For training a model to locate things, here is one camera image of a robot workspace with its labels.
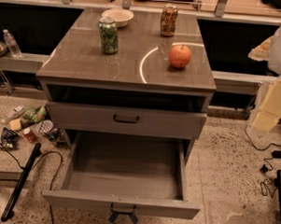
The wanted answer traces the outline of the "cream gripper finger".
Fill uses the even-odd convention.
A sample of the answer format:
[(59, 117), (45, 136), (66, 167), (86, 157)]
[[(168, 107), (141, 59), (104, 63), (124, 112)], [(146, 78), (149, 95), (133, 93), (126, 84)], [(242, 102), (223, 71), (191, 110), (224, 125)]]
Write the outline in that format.
[(281, 120), (281, 77), (260, 85), (252, 126), (258, 132), (269, 132), (279, 120)]
[(263, 62), (269, 60), (269, 51), (271, 49), (272, 38), (268, 37), (262, 43), (253, 48), (247, 55), (249, 59)]

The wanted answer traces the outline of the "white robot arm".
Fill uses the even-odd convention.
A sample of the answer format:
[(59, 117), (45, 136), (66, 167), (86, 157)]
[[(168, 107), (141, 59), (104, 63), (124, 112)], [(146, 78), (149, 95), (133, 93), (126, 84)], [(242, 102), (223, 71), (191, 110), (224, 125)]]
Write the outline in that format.
[(268, 63), (278, 74), (275, 81), (263, 81), (255, 100), (255, 109), (249, 117), (250, 125), (258, 132), (269, 132), (281, 120), (281, 26), (272, 36), (253, 48), (248, 58)]

